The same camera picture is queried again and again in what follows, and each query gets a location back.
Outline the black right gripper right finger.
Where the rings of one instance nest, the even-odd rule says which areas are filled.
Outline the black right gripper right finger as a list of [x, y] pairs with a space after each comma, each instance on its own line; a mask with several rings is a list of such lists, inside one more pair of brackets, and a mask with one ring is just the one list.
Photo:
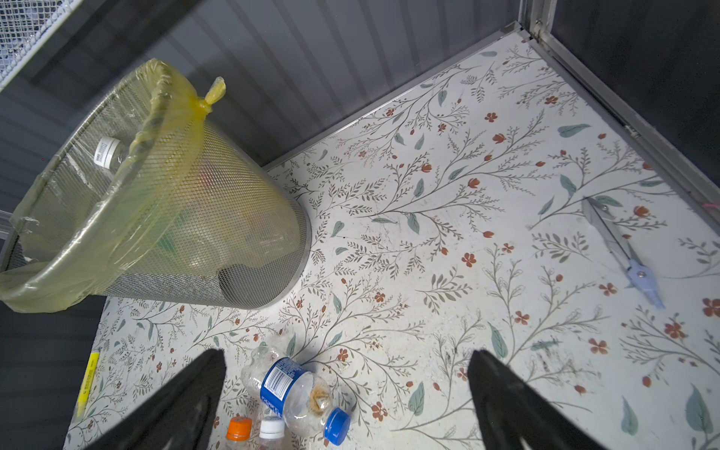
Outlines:
[[472, 353], [468, 382], [487, 449], [601, 449], [486, 350]]

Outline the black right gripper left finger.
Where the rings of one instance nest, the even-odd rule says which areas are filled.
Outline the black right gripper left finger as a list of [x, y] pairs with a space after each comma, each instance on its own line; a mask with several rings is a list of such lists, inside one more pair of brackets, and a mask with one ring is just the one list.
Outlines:
[[207, 350], [90, 449], [206, 449], [227, 366], [224, 352]]

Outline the small blue label bottle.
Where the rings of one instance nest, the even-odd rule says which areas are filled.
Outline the small blue label bottle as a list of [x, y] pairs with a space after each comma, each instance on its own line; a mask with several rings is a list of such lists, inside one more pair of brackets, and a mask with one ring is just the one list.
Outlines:
[[251, 352], [241, 377], [247, 393], [282, 419], [292, 434], [320, 436], [333, 446], [345, 442], [352, 419], [335, 402], [333, 388], [280, 348], [263, 342]]

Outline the clear unlabeled bottle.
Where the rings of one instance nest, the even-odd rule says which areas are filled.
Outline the clear unlabeled bottle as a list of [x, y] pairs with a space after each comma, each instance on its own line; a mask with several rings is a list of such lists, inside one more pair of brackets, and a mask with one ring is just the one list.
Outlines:
[[102, 137], [97, 143], [93, 161], [107, 173], [116, 174], [128, 156], [128, 144], [114, 137]]

